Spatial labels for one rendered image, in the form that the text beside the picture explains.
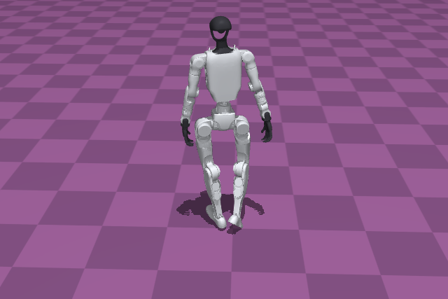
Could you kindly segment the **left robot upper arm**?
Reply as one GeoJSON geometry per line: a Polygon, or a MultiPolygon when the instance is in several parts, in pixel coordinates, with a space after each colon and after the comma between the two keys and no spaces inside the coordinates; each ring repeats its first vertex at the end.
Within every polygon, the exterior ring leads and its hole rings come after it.
{"type": "Polygon", "coordinates": [[[193,55],[190,59],[190,69],[188,74],[188,97],[198,97],[199,87],[197,86],[200,80],[200,74],[204,65],[206,64],[206,53],[193,55]]]}

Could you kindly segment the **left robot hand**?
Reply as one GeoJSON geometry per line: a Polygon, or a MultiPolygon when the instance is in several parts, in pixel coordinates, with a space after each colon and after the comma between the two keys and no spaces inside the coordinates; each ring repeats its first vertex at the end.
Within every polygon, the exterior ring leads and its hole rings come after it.
{"type": "Polygon", "coordinates": [[[185,143],[188,146],[193,146],[194,143],[190,142],[190,141],[193,141],[193,140],[190,140],[188,138],[188,134],[190,134],[190,132],[188,131],[188,127],[189,126],[190,126],[190,123],[188,124],[188,119],[184,118],[183,119],[183,124],[181,123],[181,127],[182,127],[183,136],[185,137],[185,143]]]}

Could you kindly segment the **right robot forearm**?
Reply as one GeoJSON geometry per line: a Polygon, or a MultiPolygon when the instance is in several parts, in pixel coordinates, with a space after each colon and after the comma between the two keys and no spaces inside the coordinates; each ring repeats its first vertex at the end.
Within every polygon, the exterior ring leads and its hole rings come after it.
{"type": "Polygon", "coordinates": [[[269,112],[270,116],[271,116],[271,112],[268,109],[268,104],[267,104],[267,100],[265,98],[265,91],[263,89],[262,83],[260,82],[260,84],[261,84],[262,89],[256,91],[253,95],[257,102],[258,109],[260,110],[260,116],[265,119],[265,116],[264,116],[265,112],[269,112]]]}

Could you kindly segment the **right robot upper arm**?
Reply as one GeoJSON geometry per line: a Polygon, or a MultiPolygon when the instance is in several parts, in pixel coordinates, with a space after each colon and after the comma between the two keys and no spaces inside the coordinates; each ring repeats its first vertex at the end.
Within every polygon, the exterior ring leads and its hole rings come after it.
{"type": "Polygon", "coordinates": [[[253,53],[249,50],[239,50],[242,57],[242,62],[245,63],[245,70],[250,79],[248,87],[251,92],[261,90],[261,84],[258,78],[258,69],[253,53]]]}

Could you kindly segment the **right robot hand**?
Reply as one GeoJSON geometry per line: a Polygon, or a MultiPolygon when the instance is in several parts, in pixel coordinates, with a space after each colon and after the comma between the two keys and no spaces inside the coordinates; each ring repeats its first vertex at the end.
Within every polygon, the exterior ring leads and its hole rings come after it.
{"type": "Polygon", "coordinates": [[[264,116],[265,116],[265,119],[262,118],[262,120],[264,121],[264,127],[263,127],[261,133],[263,133],[265,131],[265,136],[261,140],[265,139],[263,142],[269,142],[272,139],[272,125],[270,122],[270,120],[271,120],[270,113],[265,112],[264,116]]]}

